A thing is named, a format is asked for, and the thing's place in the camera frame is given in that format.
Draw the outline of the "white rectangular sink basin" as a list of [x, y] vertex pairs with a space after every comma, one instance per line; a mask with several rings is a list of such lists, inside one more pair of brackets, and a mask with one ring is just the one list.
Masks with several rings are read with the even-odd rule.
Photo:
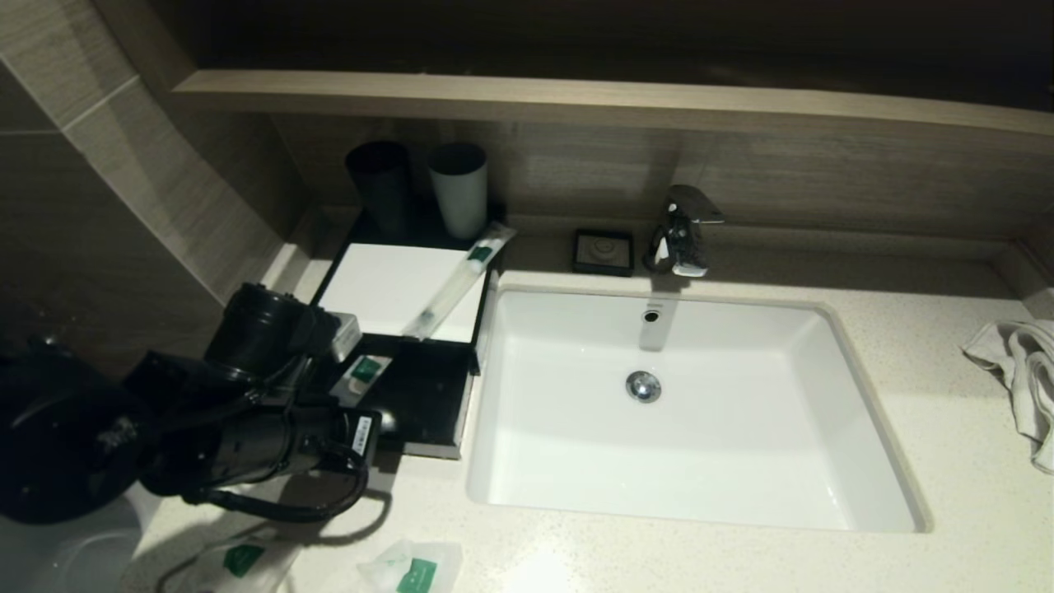
[[[625, 390], [662, 384], [652, 403]], [[824, 308], [497, 292], [468, 495], [479, 503], [812, 530], [925, 518]]]

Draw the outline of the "toothbrush kit frosted sleeve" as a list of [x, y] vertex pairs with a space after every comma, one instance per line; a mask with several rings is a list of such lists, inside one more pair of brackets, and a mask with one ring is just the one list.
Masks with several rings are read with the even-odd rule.
[[330, 394], [338, 399], [343, 408], [355, 408], [366, 397], [371, 388], [379, 382], [391, 364], [391, 357], [376, 354], [362, 354], [331, 388]]
[[518, 231], [500, 222], [491, 222], [479, 237], [472, 248], [464, 252], [464, 258], [452, 271], [444, 285], [434, 293], [415, 318], [403, 328], [404, 338], [424, 342], [436, 333], [445, 319], [458, 307], [467, 293], [486, 273], [490, 263], [496, 258], [503, 248], [513, 239]]

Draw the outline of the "green-label amenity packet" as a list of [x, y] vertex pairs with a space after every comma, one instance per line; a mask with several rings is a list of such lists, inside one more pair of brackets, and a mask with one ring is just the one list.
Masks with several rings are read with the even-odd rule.
[[184, 593], [280, 593], [301, 545], [264, 538], [216, 543], [196, 558]]
[[460, 543], [402, 539], [357, 570], [370, 593], [453, 593], [463, 559]]

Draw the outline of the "black square soap dish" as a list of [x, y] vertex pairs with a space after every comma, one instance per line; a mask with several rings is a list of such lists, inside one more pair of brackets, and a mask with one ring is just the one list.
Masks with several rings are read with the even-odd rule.
[[621, 231], [575, 229], [571, 269], [573, 273], [632, 277], [635, 274], [632, 234]]

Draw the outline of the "dark tumbler cup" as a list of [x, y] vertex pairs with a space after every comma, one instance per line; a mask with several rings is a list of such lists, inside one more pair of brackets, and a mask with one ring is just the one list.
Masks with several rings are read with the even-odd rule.
[[390, 140], [367, 142], [346, 155], [345, 169], [375, 224], [386, 236], [403, 239], [411, 222], [408, 150]]

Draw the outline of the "wooden wall shelf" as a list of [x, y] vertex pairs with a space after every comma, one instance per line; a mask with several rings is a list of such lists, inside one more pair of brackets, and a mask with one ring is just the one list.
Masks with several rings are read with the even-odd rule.
[[1054, 138], [1054, 114], [933, 99], [787, 88], [596, 80], [437, 76], [394, 72], [200, 70], [170, 92], [199, 108], [312, 114], [568, 121], [641, 129], [706, 129], [805, 118], [875, 129], [897, 124]]

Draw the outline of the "white ribbed tray mat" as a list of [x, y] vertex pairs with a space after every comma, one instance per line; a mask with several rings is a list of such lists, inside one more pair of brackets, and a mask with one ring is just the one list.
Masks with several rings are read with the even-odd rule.
[[353, 243], [346, 248], [319, 307], [335, 314], [355, 315], [362, 333], [401, 335], [415, 320], [449, 278], [474, 278], [433, 340], [469, 343], [477, 325], [484, 293], [484, 262], [490, 250], [468, 252], [414, 246]]

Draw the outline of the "chrome sink faucet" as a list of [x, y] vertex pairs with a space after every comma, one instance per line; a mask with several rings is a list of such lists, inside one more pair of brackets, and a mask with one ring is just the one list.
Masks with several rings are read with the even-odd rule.
[[695, 185], [667, 190], [662, 221], [651, 234], [642, 263], [653, 274], [703, 278], [709, 271], [702, 226], [723, 224], [725, 214]]

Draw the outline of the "grey tumbler cup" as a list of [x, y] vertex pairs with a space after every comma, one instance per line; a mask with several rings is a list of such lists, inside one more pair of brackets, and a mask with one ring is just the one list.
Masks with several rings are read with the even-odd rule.
[[488, 218], [486, 152], [472, 143], [448, 143], [429, 153], [427, 166], [449, 236], [474, 240]]

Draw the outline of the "white crumpled towel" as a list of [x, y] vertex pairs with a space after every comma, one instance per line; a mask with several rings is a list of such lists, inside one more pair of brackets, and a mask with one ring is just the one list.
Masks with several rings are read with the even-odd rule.
[[1054, 476], [1054, 320], [993, 322], [961, 350], [1004, 384], [1016, 431], [1031, 441], [1031, 463]]

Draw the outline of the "black amenity drawer box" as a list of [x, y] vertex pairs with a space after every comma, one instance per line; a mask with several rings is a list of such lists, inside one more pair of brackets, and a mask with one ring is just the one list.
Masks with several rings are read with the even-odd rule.
[[425, 213], [419, 216], [416, 222], [412, 222], [409, 236], [406, 239], [390, 239], [380, 232], [373, 219], [368, 214], [362, 214], [349, 231], [338, 239], [333, 253], [323, 257], [324, 276], [319, 288], [312, 294], [312, 303], [319, 307], [319, 293], [328, 284], [328, 280], [333, 274], [333, 270], [345, 253], [346, 248], [353, 243], [367, 243], [388, 246], [414, 246], [432, 248], [444, 250], [458, 250], [466, 252], [475, 243], [474, 240], [458, 240], [448, 236], [445, 232], [443, 219], [436, 207], [426, 207]]

